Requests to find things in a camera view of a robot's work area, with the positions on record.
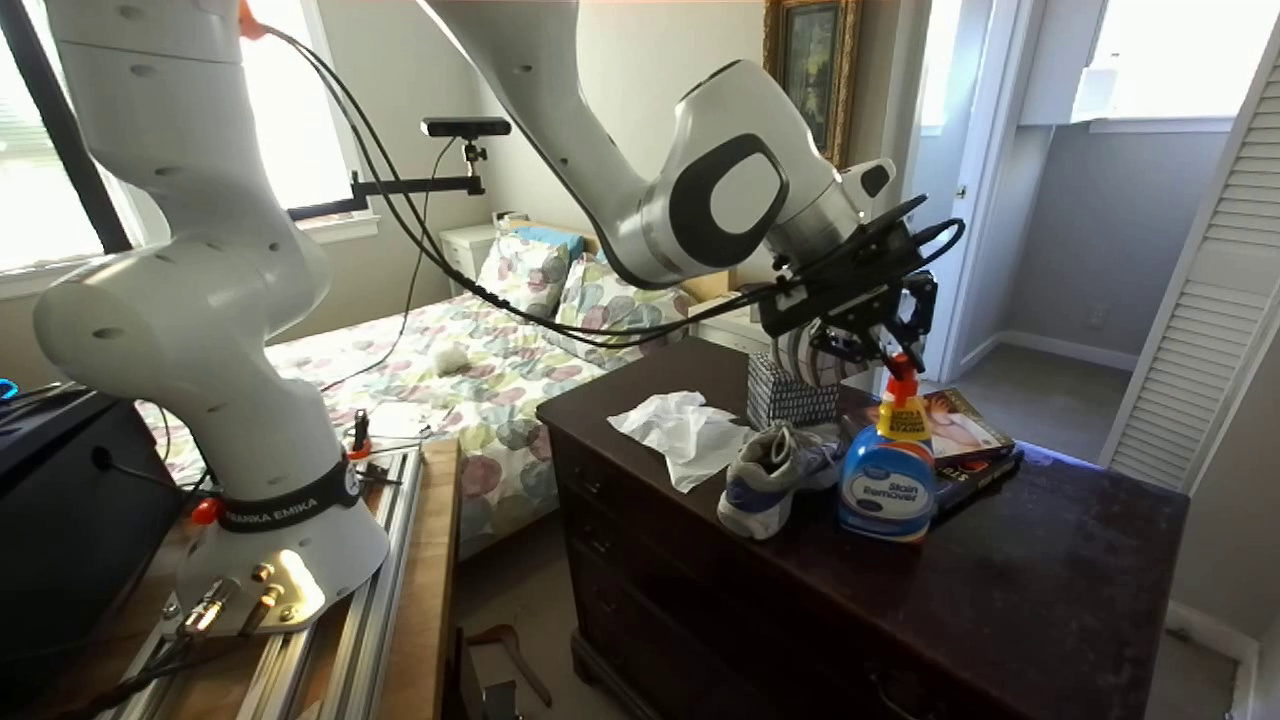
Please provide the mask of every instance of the window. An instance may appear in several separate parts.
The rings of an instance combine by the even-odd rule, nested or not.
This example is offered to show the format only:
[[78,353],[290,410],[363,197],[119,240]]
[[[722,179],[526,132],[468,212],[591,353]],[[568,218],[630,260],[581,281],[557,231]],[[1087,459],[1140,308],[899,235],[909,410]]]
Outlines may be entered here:
[[1071,119],[1238,116],[1280,0],[1114,0]]
[[[56,67],[44,0],[24,0],[33,27]],[[325,37],[306,0],[269,0],[257,11],[265,24],[300,37],[325,54]],[[350,158],[327,109],[325,85],[281,39],[243,39],[247,105],[274,191],[285,206],[331,204],[351,197]],[[108,197],[134,243],[160,243],[167,235],[155,204],[104,170]],[[70,269],[101,256],[101,235],[90,223],[73,179],[44,132],[24,76],[5,45],[0,54],[0,277],[27,277],[35,269]]]

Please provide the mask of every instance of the bottle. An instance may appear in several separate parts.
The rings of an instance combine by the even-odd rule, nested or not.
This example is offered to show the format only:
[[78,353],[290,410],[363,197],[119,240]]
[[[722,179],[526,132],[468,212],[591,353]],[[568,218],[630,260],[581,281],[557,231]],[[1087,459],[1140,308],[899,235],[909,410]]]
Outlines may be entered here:
[[837,522],[872,538],[922,543],[939,509],[939,478],[917,366],[897,354],[889,372],[876,422],[843,455]]

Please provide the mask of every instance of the wooden table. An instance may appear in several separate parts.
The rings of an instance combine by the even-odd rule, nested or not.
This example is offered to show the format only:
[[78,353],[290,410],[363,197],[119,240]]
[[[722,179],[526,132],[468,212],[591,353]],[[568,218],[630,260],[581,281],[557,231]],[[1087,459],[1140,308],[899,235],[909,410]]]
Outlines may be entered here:
[[[434,720],[448,695],[444,663],[458,657],[454,632],[454,562],[458,562],[458,444],[434,441],[424,444],[424,486],[415,509],[415,527],[410,531],[410,559],[399,576],[399,604],[391,623],[391,647],[380,676],[380,710],[376,714],[412,714]],[[151,559],[145,584],[119,604],[119,610],[101,632],[98,647],[70,673],[64,682],[49,691],[33,714],[56,714],[59,708],[78,708],[90,695],[126,681],[134,653],[151,632],[171,584],[177,566],[188,556],[195,531],[188,522],[171,527],[164,549]],[[331,607],[317,623],[317,659],[313,676],[300,689],[295,710],[308,710],[325,695],[327,657],[336,647],[339,607]],[[257,668],[262,639],[235,639],[220,647],[224,657],[180,673],[171,691],[164,695],[155,714],[235,714],[247,676]]]
[[1066,714],[1140,720],[1190,498],[1028,448],[1021,475],[922,549],[797,498],[752,543],[726,478],[679,497],[610,427],[656,390],[746,410],[746,354],[678,343],[542,407],[553,433],[576,663],[637,714]]

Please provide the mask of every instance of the pillow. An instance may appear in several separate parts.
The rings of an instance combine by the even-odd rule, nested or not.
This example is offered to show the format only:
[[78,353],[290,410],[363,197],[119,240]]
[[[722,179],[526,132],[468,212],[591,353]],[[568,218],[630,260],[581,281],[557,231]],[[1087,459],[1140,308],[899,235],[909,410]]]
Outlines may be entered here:
[[576,247],[565,235],[505,231],[482,265],[482,283],[530,315],[553,315]]
[[624,283],[602,256],[583,256],[568,269],[557,323],[576,327],[649,327],[684,315],[684,297],[672,289],[642,293]]

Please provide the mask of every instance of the door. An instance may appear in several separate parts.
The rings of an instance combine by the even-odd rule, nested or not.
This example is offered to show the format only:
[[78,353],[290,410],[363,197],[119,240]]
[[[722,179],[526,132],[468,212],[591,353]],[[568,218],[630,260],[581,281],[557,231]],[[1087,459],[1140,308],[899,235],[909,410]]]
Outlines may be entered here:
[[965,323],[965,277],[981,252],[981,212],[991,185],[1010,116],[1014,47],[1028,3],[1021,0],[933,0],[923,39],[923,81],[904,170],[904,197],[930,197],[914,226],[962,215],[970,223],[955,252],[933,265],[939,283],[923,372],[950,383],[962,372],[955,332]]

